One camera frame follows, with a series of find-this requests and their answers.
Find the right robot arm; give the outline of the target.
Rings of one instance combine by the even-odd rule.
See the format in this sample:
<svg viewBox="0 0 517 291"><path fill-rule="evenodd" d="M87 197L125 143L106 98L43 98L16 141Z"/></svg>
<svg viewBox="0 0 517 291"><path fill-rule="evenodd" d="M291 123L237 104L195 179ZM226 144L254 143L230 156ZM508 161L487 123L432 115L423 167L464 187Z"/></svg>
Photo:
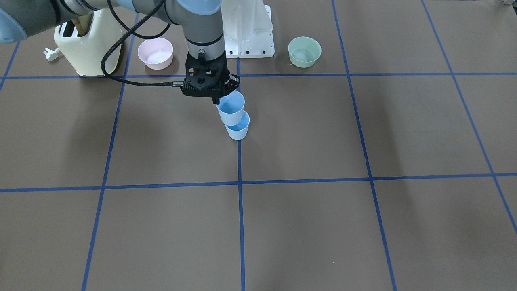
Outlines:
<svg viewBox="0 0 517 291"><path fill-rule="evenodd" d="M114 7L124 7L144 15L105 55L102 73L117 82L144 86L144 83L116 78L107 72L105 63L111 54L147 20L155 17L170 25L179 25L187 42L186 77L183 81L148 83L147 86L180 88L190 97L210 98L215 105L222 97L240 86L240 77L227 68L225 34L223 33L221 0L2 0L1 43L13 44L26 40L49 28L95 11L109 9L116 20Z"/></svg>

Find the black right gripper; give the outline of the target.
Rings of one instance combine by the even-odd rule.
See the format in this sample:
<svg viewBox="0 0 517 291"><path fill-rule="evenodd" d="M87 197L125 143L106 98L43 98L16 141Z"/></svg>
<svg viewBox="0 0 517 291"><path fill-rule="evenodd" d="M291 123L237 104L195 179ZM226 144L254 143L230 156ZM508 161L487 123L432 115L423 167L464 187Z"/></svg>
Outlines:
<svg viewBox="0 0 517 291"><path fill-rule="evenodd" d="M230 74L225 52L210 61L187 54L186 77L181 87L184 95L211 98L214 105L219 105L223 96L231 94L239 86L240 76Z"/></svg>

